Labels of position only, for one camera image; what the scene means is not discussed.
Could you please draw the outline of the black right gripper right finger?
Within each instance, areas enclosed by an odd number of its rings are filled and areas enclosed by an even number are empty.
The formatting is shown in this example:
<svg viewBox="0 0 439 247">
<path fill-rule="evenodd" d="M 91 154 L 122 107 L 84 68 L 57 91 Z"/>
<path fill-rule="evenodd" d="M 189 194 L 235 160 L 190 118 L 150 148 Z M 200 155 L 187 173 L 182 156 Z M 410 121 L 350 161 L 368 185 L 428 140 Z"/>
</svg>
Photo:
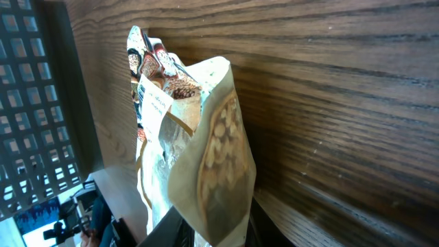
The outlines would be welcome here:
<svg viewBox="0 0 439 247">
<path fill-rule="evenodd" d="M 253 198 L 245 247 L 296 247 Z"/>
</svg>

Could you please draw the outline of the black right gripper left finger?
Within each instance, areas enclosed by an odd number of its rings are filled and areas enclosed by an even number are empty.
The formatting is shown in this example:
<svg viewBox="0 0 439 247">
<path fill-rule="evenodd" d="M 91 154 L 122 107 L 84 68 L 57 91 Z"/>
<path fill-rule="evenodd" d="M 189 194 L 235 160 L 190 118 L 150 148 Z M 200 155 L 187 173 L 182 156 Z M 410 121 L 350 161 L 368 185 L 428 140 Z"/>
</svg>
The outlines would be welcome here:
<svg viewBox="0 0 439 247">
<path fill-rule="evenodd" d="M 194 230 L 172 207 L 138 247 L 194 247 Z"/>
</svg>

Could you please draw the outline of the beige vacuum food pouch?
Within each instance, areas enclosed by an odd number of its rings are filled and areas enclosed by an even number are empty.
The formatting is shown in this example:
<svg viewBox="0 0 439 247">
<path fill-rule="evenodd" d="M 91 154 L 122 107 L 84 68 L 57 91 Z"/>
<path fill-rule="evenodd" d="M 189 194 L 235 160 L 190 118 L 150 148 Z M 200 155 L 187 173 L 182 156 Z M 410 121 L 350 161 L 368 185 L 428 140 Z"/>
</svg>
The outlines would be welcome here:
<svg viewBox="0 0 439 247">
<path fill-rule="evenodd" d="M 147 236 L 175 207 L 194 246 L 243 246 L 257 171 L 230 62 L 187 66 L 138 26 L 127 53 Z"/>
</svg>

